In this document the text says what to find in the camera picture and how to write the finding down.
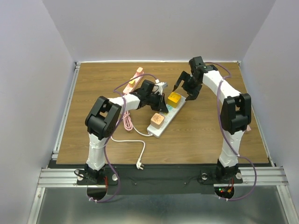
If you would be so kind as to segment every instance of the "white wall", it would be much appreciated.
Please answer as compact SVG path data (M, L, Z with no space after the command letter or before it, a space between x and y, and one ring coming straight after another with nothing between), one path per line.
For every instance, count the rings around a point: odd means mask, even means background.
M0 6L0 223L26 223L73 60L41 0Z
M43 0L76 61L241 60L274 0Z
M299 212L299 1L277 0L241 69L270 154L283 165Z

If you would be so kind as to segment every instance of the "wooden table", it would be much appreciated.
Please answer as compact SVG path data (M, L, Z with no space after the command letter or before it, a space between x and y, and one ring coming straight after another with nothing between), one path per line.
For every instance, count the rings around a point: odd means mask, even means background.
M228 82L238 91L246 89L237 63L223 63L233 75ZM88 156L89 138L85 118L99 96L118 97L112 90L129 80L138 67L167 82L165 99L183 70L190 72L188 63L83 63L75 86L71 107L58 154L57 164L84 164ZM222 76L226 73L219 69ZM145 79L154 81L148 76ZM179 87L179 94L187 96ZM142 133L155 113L149 106L130 111L135 127ZM268 158L261 140L255 117L252 116L251 131L244 134L240 154L255 163L267 163ZM143 137L134 130L127 132L120 124L113 137L116 140L143 140L146 142L142 156L143 164L194 164L216 163L221 153L223 137L220 133L216 111L216 96L203 86L199 97L185 103L162 136ZM111 163L135 164L142 143L118 143L109 141L107 154Z

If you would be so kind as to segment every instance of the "white plug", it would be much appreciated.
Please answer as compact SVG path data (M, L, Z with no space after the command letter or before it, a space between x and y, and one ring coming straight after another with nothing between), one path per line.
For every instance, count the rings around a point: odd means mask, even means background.
M137 169L141 169L141 170L143 170L143 168L144 168L144 165L141 163L140 158L137 160L136 167L137 167Z

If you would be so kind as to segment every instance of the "white cable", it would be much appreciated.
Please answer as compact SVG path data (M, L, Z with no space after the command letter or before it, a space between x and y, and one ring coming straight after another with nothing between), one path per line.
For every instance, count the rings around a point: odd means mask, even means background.
M140 135L143 135L143 136L145 136L145 137L153 136L153 134L143 134L143 133L141 133L140 131L138 131L138 130L135 128L134 125L133 125L133 128L134 128L134 130L135 130L138 134L140 134Z
M142 157L142 154L145 150L145 142L144 141L142 141L142 140L115 140L112 136L111 136L111 140L115 141L115 142L142 142L143 143L143 149L142 149L142 151L140 153L140 156L137 160L136 167L137 167L137 169L143 169L144 165L141 163L141 157Z

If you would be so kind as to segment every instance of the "yellow block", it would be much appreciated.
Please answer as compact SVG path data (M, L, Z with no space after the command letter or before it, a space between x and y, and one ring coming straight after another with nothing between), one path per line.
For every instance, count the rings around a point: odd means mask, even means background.
M181 95L177 94L176 92L172 92L167 99L168 105L172 106L173 108L177 108L181 100Z
M131 81L129 82L129 86L130 86L130 87L134 87L134 85L135 85L135 79L133 79L133 80L131 80Z

